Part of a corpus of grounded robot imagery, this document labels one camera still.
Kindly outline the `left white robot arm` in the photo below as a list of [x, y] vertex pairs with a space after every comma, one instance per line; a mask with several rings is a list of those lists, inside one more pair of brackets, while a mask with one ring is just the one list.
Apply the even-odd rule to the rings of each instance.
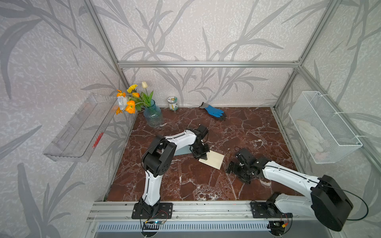
[[187, 148], [196, 159], [207, 159], [209, 146], [202, 140], [208, 135], [208, 128], [186, 129], [171, 135], [158, 135], [142, 157], [145, 170], [145, 188], [139, 204], [148, 213], [156, 213], [160, 203], [160, 187], [163, 175], [168, 171], [175, 153]]

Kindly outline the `light blue envelope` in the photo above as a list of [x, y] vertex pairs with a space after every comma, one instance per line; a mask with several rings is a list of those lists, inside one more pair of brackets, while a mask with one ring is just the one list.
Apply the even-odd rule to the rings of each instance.
[[187, 145], [185, 147], [182, 147], [180, 149], [176, 149], [174, 156], [180, 156], [180, 155], [186, 155], [186, 154], [191, 154], [191, 146]]

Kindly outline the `cream letter paper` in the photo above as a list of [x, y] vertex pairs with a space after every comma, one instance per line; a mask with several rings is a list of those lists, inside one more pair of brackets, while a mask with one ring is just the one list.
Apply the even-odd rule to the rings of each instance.
[[219, 153], [214, 152], [214, 151], [209, 151], [206, 154], [206, 159], [200, 158], [198, 161], [203, 163], [203, 164], [206, 164], [210, 167], [213, 167], [215, 169], [220, 170], [222, 162], [224, 160], [224, 156], [225, 155], [223, 155], [223, 154], [219, 154]]

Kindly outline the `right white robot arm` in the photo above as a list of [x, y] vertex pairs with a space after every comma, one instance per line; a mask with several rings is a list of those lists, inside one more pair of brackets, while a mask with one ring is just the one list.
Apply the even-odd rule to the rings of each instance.
[[339, 186], [330, 176], [310, 176], [284, 167], [266, 157], [256, 158], [248, 149], [236, 147], [235, 161], [226, 169], [241, 182], [250, 184], [254, 178], [280, 183], [299, 195], [274, 192], [265, 202], [251, 201], [253, 218], [282, 219], [301, 215], [317, 219], [326, 228], [340, 232], [349, 217], [353, 203], [348, 198], [350, 191]]

